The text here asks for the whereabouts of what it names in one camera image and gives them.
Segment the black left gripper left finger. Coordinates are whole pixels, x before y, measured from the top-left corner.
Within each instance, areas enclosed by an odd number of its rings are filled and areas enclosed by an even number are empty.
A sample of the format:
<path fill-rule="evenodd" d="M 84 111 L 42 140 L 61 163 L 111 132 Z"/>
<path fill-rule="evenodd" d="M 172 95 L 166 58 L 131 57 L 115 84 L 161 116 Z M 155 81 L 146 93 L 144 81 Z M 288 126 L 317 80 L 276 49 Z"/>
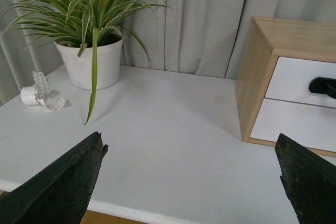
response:
<path fill-rule="evenodd" d="M 108 151 L 94 132 L 1 198 L 1 223 L 80 223 Z"/>

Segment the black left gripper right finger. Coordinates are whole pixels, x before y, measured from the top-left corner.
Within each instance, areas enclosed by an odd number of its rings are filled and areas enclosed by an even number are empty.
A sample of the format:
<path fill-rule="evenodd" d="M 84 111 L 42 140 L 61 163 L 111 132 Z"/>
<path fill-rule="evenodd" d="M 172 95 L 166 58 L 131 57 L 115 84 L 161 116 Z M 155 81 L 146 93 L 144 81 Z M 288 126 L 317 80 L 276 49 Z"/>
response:
<path fill-rule="evenodd" d="M 280 180 L 299 223 L 335 223 L 335 165 L 280 134 Z"/>

